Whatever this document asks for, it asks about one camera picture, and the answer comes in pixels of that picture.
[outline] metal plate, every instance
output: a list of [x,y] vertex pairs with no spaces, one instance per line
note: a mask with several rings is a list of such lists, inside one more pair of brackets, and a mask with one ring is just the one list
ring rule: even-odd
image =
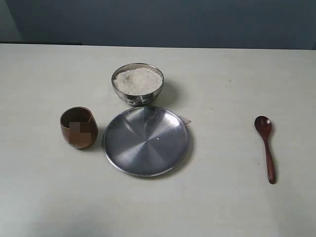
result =
[[175,114],[147,106],[116,116],[105,130],[102,143],[116,168],[150,177],[171,170],[185,156],[189,133]]

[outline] plate rim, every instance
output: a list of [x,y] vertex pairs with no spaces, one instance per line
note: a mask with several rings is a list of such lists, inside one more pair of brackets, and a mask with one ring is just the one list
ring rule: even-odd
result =
[[[126,171],[126,170],[120,168],[118,165],[116,165],[116,164],[111,160],[111,158],[110,158],[110,156],[108,155],[108,153],[107,153],[107,151],[106,151],[106,148],[105,148],[105,135],[106,135],[106,133],[107,133],[108,128],[110,127],[110,125],[111,125],[119,116],[121,116],[121,115],[123,115],[123,114],[125,114],[125,113],[127,113],[127,112],[129,112],[129,111],[132,111],[132,110],[139,110],[139,109],[143,109],[143,108],[156,108],[156,109],[160,109],[160,110],[163,110],[163,111],[165,111],[165,112],[168,112],[168,113],[172,114],[174,117],[176,117],[176,118],[179,120],[179,122],[180,122],[180,123],[182,124],[182,126],[184,127],[185,134],[186,134],[186,136],[187,136],[187,138],[188,138],[186,150],[184,151],[182,157],[181,157],[173,166],[171,166],[170,168],[168,168],[168,169],[166,169],[166,170],[164,170],[164,171],[162,171],[162,172],[159,172],[159,173],[154,173],[154,174],[135,174],[135,173]],[[116,115],[116,116],[111,120],[111,122],[109,122],[108,126],[106,127],[106,129],[105,129],[105,131],[104,131],[104,133],[103,133],[103,137],[102,137],[102,147],[103,147],[104,153],[105,153],[107,159],[109,160],[109,162],[110,162],[115,168],[117,168],[118,170],[120,170],[120,171],[122,171],[122,172],[124,172],[124,173],[126,173],[126,174],[129,174],[129,175],[134,176],[134,177],[142,177],[142,178],[154,177],[154,176],[162,175],[162,174],[167,173],[167,172],[171,171],[172,169],[174,169],[174,168],[184,159],[184,157],[186,156],[186,154],[187,154],[187,152],[188,152],[188,149],[189,149],[189,146],[190,146],[190,134],[189,134],[189,131],[188,131],[187,126],[183,123],[183,121],[179,118],[179,116],[177,116],[176,114],[174,114],[173,112],[171,112],[171,111],[169,111],[169,110],[167,110],[167,109],[165,109],[165,108],[158,107],[158,106],[142,106],[142,107],[135,107],[135,108],[130,108],[130,109],[128,109],[128,110],[125,110],[125,111],[119,113],[118,115]]]

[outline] wall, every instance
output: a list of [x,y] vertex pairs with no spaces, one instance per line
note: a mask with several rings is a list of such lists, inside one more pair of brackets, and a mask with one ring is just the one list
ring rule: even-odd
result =
[[316,0],[7,0],[28,41],[311,49]]
[[16,28],[5,0],[0,0],[0,41],[21,41],[21,36]]

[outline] cup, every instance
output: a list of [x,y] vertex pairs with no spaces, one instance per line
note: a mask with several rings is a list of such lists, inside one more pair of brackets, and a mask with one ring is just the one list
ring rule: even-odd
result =
[[60,117],[60,126],[66,142],[78,149],[91,146],[98,136],[94,117],[85,107],[66,110]]

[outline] dark red spoon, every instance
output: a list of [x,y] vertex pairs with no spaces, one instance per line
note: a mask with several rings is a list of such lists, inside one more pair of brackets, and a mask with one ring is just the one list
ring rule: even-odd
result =
[[267,169],[268,169],[268,180],[270,184],[276,183],[276,173],[275,168],[273,165],[272,156],[269,149],[269,142],[268,137],[272,130],[272,123],[271,121],[265,117],[265,116],[259,116],[255,120],[255,127],[260,136],[262,137],[262,140],[265,144],[266,148],[266,159],[267,159]]

